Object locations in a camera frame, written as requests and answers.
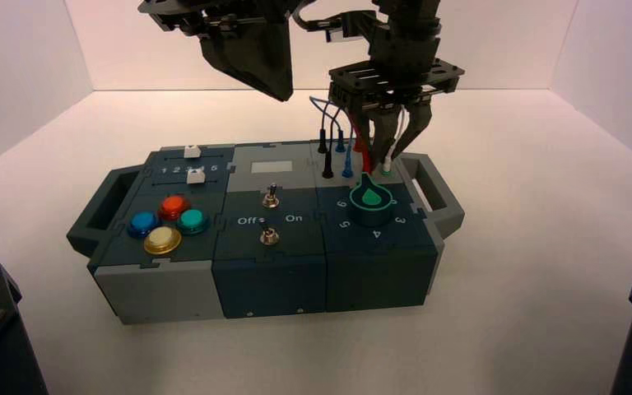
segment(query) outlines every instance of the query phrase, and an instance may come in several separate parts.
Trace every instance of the toggle switch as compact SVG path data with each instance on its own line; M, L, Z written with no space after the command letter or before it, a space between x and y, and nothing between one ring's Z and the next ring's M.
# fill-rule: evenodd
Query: toggle switch
M267 222L265 221L265 218L259 219L258 224L263 230L260 234L261 243L265 245L274 245L274 244L277 244L278 241L280 241L280 235L277 234L277 231L275 230L275 228L271 228L267 224Z
M270 188L268 188L267 193L263 197L263 207L265 208L276 208L280 205L280 199L277 198L277 184L270 184Z

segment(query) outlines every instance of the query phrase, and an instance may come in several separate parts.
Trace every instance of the white backdrop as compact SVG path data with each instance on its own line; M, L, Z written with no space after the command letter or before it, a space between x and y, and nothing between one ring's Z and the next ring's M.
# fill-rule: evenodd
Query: white backdrop
M581 0L551 87L632 150L632 0Z
M62 0L0 1L0 154L90 92Z
M547 88L577 0L443 0L439 56L467 70L464 88ZM141 0L66 0L97 90L245 88L202 59L197 38L164 32ZM321 0L308 18L374 9ZM363 40L326 44L292 22L295 88L328 87L327 70L367 59Z

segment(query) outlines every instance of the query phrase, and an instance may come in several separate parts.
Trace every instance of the teal knob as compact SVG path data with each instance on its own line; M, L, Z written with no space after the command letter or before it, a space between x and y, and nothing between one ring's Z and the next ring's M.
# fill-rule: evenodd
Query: teal knob
M208 223L202 211L191 209L183 212L176 225L183 235L196 235L203 232Z

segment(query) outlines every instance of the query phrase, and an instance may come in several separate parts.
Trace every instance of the push button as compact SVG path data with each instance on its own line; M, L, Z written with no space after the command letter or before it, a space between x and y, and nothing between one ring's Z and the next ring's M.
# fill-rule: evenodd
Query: push button
M161 203L159 216L166 221L175 221L180 218L183 211L190 208L190 202L180 195L168 196Z
M169 253L180 245L182 236L176 229L161 226L151 231L144 239L144 249L152 255Z
M127 232L135 239L143 239L160 225L159 218L153 211L141 211L129 221Z
M202 211L187 210L180 216L176 225L183 235L196 235L207 228L208 221Z

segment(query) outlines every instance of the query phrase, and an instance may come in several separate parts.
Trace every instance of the blue cable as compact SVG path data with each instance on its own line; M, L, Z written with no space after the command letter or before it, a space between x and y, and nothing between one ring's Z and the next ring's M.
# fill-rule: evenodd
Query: blue cable
M355 129L352 127L352 125L350 126L350 139L347 141L347 152L345 154L345 168L342 170L342 176L345 177L346 179L349 179L350 177L352 177L352 159L351 159L351 153L352 153L352 132Z

